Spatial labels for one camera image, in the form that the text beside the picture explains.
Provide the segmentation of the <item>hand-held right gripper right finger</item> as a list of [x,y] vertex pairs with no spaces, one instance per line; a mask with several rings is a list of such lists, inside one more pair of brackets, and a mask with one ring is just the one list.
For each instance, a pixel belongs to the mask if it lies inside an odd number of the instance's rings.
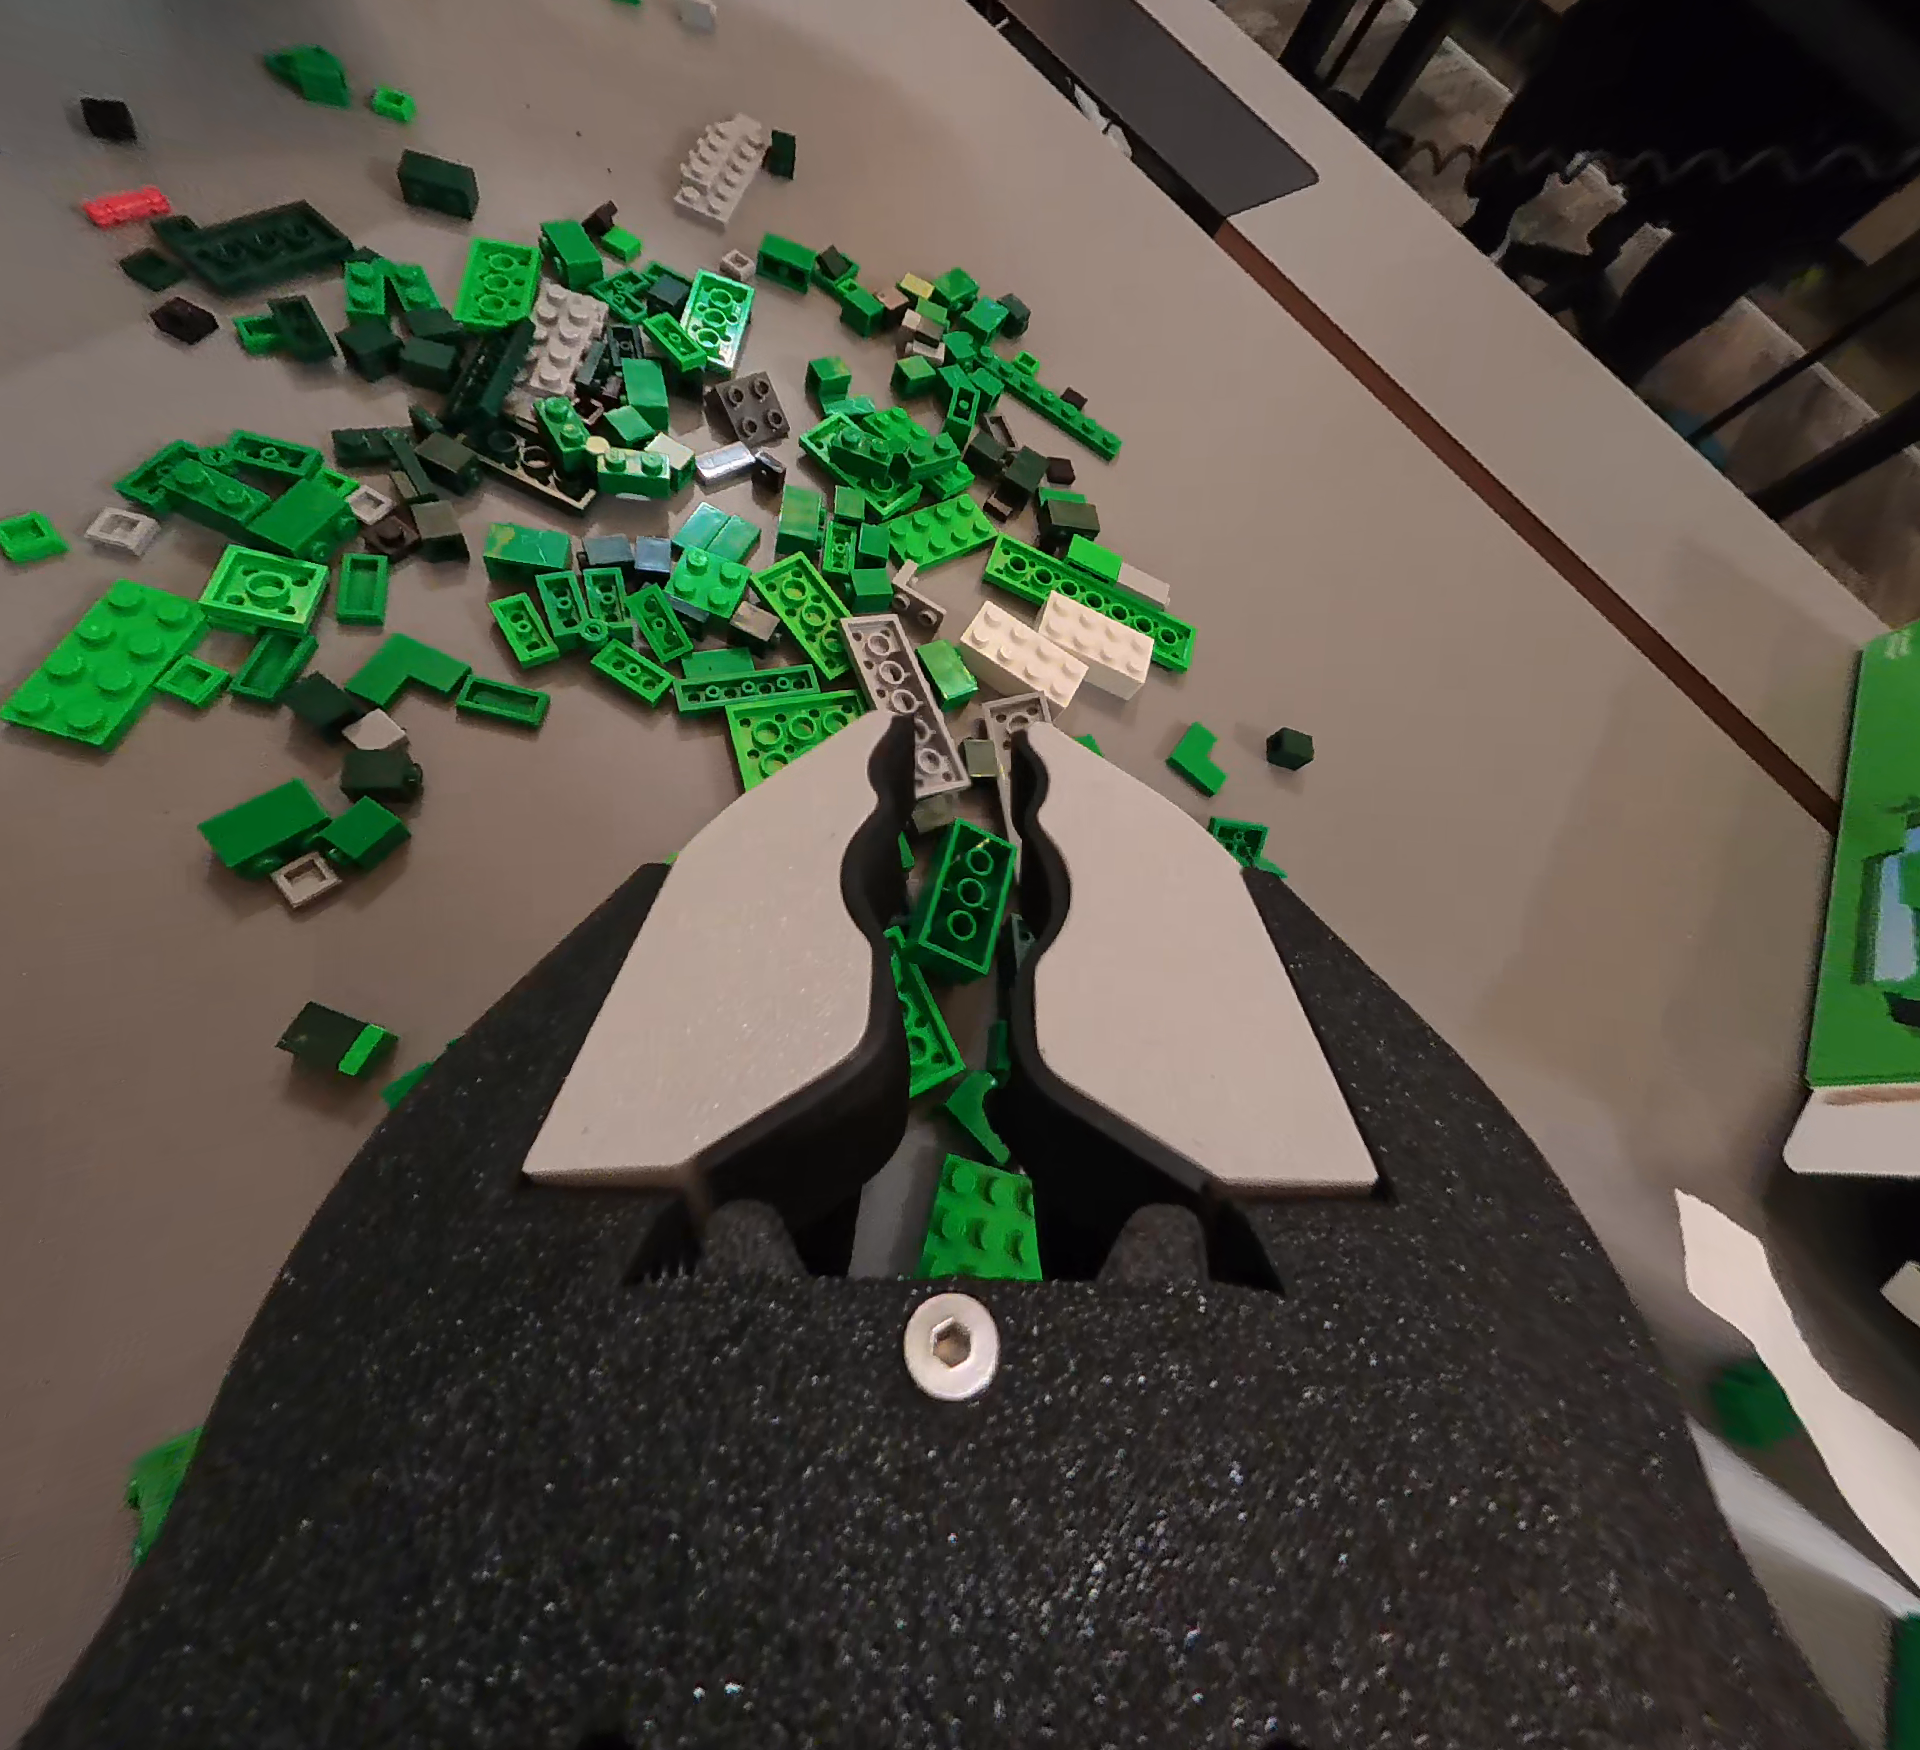
[[1019,910],[1003,1134],[1048,1278],[1092,1278],[1148,1206],[1199,1272],[1273,1283],[1257,1201],[1375,1194],[1379,1170],[1257,906],[1182,805],[1051,725],[1014,736]]

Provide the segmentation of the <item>green rectangular toy brick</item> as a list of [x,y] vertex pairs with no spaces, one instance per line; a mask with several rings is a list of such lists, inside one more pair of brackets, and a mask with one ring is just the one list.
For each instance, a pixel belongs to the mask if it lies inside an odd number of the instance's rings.
[[970,984],[991,974],[1019,847],[964,819],[950,823],[942,856],[906,925],[906,956],[931,980]]

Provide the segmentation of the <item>black table frame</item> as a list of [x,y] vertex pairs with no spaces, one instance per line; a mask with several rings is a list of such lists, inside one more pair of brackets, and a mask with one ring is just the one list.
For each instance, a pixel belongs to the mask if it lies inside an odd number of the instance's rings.
[[[1418,0],[1358,98],[1334,98],[1340,70],[1324,70],[1355,0],[1309,0],[1282,62],[1379,135],[1460,2]],[[1494,254],[1585,154],[1626,192],[1604,231],[1666,231],[1582,333],[1636,383],[1916,176],[1916,0],[1575,0],[1467,174],[1467,241]]]

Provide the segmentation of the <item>pile of green toy bricks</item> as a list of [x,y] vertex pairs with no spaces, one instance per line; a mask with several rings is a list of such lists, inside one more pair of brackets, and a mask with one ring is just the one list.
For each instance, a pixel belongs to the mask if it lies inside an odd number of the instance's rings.
[[[153,702],[244,702],[303,729],[335,792],[288,776],[201,827],[220,876],[275,886],[291,911],[410,837],[424,773],[391,704],[425,695],[527,731],[550,710],[550,690],[383,617],[396,560],[469,560],[460,501],[490,475],[571,511],[488,524],[490,623],[519,675],[574,662],[627,704],[674,702],[727,731],[742,787],[869,710],[903,711],[910,829],[940,856],[979,773],[1008,792],[1014,729],[1081,686],[1131,696],[1187,671],[1196,631],[1165,583],[1097,534],[1072,458],[1021,450],[996,404],[1012,392],[1101,458],[1115,435],[1008,349],[1025,305],[964,271],[874,292],[838,248],[768,235],[686,275],[642,265],[607,204],[539,241],[470,236],[445,305],[424,265],[308,199],[137,227],[152,236],[124,271],[163,290],[152,323],[171,342],[220,333],[180,281],[251,292],[240,349],[303,374],[344,357],[425,399],[335,430],[333,452],[255,427],[164,441],[87,534],[144,554],[178,516],[224,551],[202,593],[114,578],[37,662],[2,646],[2,729],[37,745],[114,755]],[[950,1085],[950,1115],[989,1146],[950,1162],[921,1268],[1042,1278],[1031,1185],[974,1113],[1008,1072],[962,1074],[931,999],[953,984],[906,956],[906,925],[891,951],[910,1093]]]

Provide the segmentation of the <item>light grey toy plate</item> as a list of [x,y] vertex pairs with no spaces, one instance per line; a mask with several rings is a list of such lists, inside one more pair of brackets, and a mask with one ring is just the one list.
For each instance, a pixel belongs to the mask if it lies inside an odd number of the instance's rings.
[[679,164],[674,210],[705,227],[732,227],[739,199],[772,148],[772,133],[752,113],[709,120]]

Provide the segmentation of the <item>white paper slip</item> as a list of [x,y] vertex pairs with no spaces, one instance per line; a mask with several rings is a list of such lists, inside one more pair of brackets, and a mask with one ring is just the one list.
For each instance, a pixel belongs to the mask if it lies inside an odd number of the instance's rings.
[[[1750,1343],[1750,1359],[1722,1365],[1709,1384],[1709,1475],[1739,1537],[1804,1575],[1871,1595],[1890,1619],[1916,1619],[1916,1438],[1890,1425],[1848,1393],[1809,1351],[1780,1289],[1761,1237],[1711,1201],[1675,1190],[1681,1276],[1691,1298]],[[1748,1455],[1809,1444],[1836,1497],[1883,1563],[1783,1491]]]

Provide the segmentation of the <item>grey desk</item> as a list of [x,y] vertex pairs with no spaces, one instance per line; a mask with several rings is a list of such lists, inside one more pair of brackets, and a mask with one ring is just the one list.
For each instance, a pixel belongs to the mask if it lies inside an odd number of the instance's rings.
[[[1711,1359],[1670,1185],[1758,1214],[1828,827],[1636,656],[962,0],[2,0],[2,509],[173,436],[402,416],[178,348],[80,196],[308,199],[450,287],[662,199],[1035,308],[1125,435],[1110,534],[1196,623],[1076,711],[1221,736],[1383,1194],[1251,1209],[1277,1289],[983,1289],[928,1401],[894,1278],[642,1283],[656,1194],[518,1180],[724,731],[562,662],[544,731],[425,695],[410,839],[293,916],[201,823],[335,761],[157,702],[2,731],[2,1738],[35,1745],[1852,1745],[1654,1351]],[[1314,764],[1265,761],[1273,729]]]

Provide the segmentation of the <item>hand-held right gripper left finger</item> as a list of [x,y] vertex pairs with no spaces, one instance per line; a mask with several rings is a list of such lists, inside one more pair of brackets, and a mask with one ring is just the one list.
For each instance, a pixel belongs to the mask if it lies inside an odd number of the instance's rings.
[[806,1228],[906,1132],[885,927],[906,897],[910,715],[855,715],[727,803],[656,901],[519,1162],[532,1185],[758,1199]]

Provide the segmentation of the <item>green toy box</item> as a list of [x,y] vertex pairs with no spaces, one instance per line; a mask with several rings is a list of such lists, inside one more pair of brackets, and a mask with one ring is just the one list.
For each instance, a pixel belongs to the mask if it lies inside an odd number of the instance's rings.
[[1916,624],[1861,652],[1800,1175],[1916,1180]]

